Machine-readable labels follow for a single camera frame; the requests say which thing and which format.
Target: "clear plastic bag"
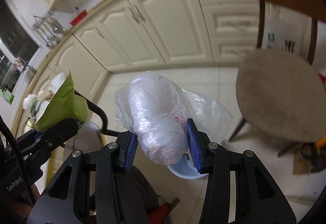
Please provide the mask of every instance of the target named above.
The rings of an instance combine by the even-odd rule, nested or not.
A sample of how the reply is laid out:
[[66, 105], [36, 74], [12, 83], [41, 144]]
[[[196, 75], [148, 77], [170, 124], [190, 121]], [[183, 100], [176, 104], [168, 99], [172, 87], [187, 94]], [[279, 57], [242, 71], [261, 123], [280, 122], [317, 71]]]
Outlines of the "clear plastic bag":
[[188, 152], [186, 122], [221, 143], [232, 115], [217, 100], [185, 90], [172, 80], [147, 71], [115, 93], [115, 120], [137, 134], [138, 143], [155, 163], [170, 165]]

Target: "green paper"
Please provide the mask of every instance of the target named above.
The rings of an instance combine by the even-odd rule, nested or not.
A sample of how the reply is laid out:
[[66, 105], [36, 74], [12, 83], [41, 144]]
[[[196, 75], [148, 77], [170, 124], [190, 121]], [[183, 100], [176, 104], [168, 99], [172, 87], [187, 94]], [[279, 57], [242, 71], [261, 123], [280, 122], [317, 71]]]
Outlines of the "green paper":
[[75, 95], [71, 73], [51, 99], [45, 112], [33, 128], [46, 132], [51, 127], [67, 118], [73, 118], [83, 126], [87, 119], [87, 102], [83, 97]]

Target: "blue gripper pad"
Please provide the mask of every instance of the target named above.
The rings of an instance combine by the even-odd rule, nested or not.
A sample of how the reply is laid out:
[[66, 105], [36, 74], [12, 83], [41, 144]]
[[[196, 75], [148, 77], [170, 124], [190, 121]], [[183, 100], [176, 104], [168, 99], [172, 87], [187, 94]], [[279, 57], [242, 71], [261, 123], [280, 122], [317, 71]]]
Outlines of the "blue gripper pad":
[[198, 173], [203, 173], [202, 152], [196, 136], [200, 136], [192, 119], [187, 120], [188, 145], [194, 167]]
[[124, 165], [124, 168], [128, 171], [133, 163], [134, 163], [134, 159], [135, 159], [135, 155], [136, 155], [136, 150], [137, 150], [137, 146], [138, 146], [138, 141], [137, 141], [137, 136], [135, 134], [133, 134], [131, 136], [127, 151], [126, 151], [126, 163]]

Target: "gray pants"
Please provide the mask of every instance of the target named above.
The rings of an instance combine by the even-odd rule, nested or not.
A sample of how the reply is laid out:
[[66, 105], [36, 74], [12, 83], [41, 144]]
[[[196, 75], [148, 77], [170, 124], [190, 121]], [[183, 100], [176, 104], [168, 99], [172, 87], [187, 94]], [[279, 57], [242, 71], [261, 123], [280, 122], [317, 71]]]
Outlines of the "gray pants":
[[149, 224], [147, 213], [159, 207], [154, 188], [138, 168], [118, 174], [120, 200], [126, 224]]

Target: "green logo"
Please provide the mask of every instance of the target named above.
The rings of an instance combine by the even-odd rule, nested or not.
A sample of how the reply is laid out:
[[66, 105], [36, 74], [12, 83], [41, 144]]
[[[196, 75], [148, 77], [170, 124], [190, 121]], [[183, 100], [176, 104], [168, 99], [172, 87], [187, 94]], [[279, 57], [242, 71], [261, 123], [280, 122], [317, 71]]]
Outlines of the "green logo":
[[274, 42], [274, 40], [275, 40], [274, 34], [273, 33], [268, 33], [268, 41], [269, 42]]

